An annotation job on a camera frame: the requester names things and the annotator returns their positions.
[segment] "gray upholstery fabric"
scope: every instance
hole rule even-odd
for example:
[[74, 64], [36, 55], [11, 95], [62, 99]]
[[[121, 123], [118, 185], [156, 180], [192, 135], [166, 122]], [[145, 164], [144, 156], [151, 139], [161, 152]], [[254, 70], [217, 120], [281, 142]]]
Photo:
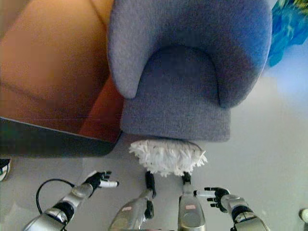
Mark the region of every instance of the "gray upholstery fabric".
[[254, 86], [270, 38], [266, 0], [115, 0], [108, 59], [127, 98], [122, 129], [227, 140], [229, 109]]
[[151, 57], [122, 116], [127, 133], [186, 140], [226, 141], [229, 124], [229, 109], [219, 105], [213, 63], [187, 47], [169, 47]]
[[199, 48], [214, 62], [220, 105], [229, 108], [256, 82], [270, 37], [265, 0], [115, 0], [108, 58], [120, 93], [132, 99], [155, 51], [173, 45]]

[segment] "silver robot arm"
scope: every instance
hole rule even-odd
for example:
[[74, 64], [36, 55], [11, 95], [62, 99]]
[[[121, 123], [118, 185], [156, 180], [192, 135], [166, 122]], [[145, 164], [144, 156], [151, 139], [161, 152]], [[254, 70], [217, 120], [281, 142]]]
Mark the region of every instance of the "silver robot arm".
[[113, 188], [119, 185], [117, 181], [108, 181], [111, 172], [93, 172], [79, 186], [62, 198], [52, 208], [30, 221], [24, 231], [62, 231], [72, 220], [81, 204], [92, 196], [97, 188]]
[[231, 231], [269, 231], [264, 222], [257, 217], [248, 203], [239, 196], [231, 195], [223, 188], [205, 188], [204, 192], [194, 191], [195, 195], [207, 197], [221, 212], [229, 213], [234, 222]]

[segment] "wire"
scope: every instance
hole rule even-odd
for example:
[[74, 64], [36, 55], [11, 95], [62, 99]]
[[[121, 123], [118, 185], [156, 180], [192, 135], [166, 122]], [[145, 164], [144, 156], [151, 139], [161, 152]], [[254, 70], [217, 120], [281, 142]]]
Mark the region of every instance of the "wire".
[[40, 214], [42, 214], [43, 212], [42, 212], [42, 209], [40, 208], [40, 205], [39, 205], [39, 192], [40, 192], [40, 190], [42, 189], [42, 187], [43, 187], [46, 183], [48, 183], [48, 182], [50, 182], [50, 181], [61, 181], [61, 182], [64, 182], [64, 183], [70, 185], [72, 188], [74, 188], [74, 186], [75, 186], [75, 185], [72, 184], [71, 182], [68, 182], [68, 181], [63, 180], [63, 179], [57, 179], [57, 178], [50, 179], [50, 180], [47, 180], [47, 181], [45, 181], [44, 183], [42, 183], [42, 184], [40, 185], [40, 187], [38, 188], [37, 194], [36, 194], [36, 202], [37, 202], [37, 207], [38, 207], [38, 211], [39, 211]]

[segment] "gray armchair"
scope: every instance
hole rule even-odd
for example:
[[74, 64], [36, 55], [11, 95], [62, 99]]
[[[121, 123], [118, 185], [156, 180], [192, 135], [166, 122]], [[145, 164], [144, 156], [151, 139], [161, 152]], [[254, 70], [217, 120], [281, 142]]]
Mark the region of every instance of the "gray armchair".
[[226, 141], [271, 38], [265, 0], [115, 0], [108, 58], [124, 132]]

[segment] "floor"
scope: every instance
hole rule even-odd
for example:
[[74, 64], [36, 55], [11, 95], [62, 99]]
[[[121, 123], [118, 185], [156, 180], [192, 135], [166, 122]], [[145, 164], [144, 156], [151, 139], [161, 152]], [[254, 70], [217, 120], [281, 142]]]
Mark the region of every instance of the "floor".
[[[273, 231], [308, 231], [298, 212], [308, 207], [308, 42], [289, 49], [284, 59], [266, 70], [247, 99], [232, 110], [231, 139], [197, 142], [207, 150], [208, 164], [196, 168], [192, 183], [228, 188], [246, 199]], [[68, 230], [107, 230], [118, 209], [145, 188], [145, 169], [128, 153], [139, 137], [123, 134], [106, 156], [91, 158], [14, 158], [7, 181], [0, 183], [0, 229], [18, 231], [38, 215], [35, 193], [49, 178], [81, 183], [93, 170], [111, 170], [115, 189], [95, 192], [77, 212]], [[91, 154], [82, 149], [80, 155]], [[155, 175], [155, 217], [144, 228], [177, 229], [181, 179]], [[69, 192], [61, 183], [41, 191], [41, 207], [52, 206]], [[208, 230], [232, 227], [231, 218], [202, 200]]]

